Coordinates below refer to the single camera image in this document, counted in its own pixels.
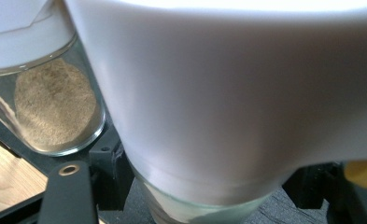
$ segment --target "beige powder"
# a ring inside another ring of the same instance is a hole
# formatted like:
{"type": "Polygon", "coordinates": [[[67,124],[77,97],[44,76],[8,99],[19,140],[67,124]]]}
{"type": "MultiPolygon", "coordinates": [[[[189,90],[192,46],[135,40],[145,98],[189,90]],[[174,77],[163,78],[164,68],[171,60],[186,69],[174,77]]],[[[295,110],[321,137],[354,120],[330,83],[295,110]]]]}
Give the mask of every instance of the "beige powder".
{"type": "Polygon", "coordinates": [[[78,144],[95,131],[92,119],[100,122],[89,80],[63,59],[19,74],[14,100],[22,134],[38,150],[78,144]]]}

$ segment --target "white lid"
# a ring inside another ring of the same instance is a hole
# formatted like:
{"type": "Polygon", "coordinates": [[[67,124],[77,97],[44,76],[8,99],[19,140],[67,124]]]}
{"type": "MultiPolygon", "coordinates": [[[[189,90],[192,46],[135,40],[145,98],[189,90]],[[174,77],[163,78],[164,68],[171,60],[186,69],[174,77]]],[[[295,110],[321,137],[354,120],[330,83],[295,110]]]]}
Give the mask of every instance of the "white lid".
{"type": "Polygon", "coordinates": [[[74,33],[61,0],[0,1],[0,69],[50,55],[74,33]]]}

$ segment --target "powder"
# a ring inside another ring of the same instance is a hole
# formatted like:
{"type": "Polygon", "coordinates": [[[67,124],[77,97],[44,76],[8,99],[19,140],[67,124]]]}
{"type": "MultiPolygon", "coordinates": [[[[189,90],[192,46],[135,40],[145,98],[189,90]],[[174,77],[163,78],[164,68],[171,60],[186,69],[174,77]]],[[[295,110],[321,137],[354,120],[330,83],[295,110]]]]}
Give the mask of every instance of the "powder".
{"type": "Polygon", "coordinates": [[[61,58],[20,73],[14,101],[23,138],[40,151],[74,147],[102,122],[89,80],[61,58]]]}

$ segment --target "wooden surface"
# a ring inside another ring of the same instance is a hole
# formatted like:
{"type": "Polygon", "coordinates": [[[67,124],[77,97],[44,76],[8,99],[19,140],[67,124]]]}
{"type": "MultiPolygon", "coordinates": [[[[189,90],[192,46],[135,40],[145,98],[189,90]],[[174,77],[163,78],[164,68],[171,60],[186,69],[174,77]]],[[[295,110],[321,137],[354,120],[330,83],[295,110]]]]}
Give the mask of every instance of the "wooden surface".
{"type": "Polygon", "coordinates": [[[47,178],[0,147],[0,211],[44,191],[47,178]]]}

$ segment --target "yellow object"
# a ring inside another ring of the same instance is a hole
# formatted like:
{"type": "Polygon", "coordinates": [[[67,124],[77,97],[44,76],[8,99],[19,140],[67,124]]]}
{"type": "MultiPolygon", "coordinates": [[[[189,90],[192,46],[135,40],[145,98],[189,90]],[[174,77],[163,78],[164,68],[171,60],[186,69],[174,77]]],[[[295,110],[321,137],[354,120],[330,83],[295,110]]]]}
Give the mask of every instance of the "yellow object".
{"type": "Polygon", "coordinates": [[[346,179],[367,188],[367,161],[351,161],[344,170],[346,179]]]}

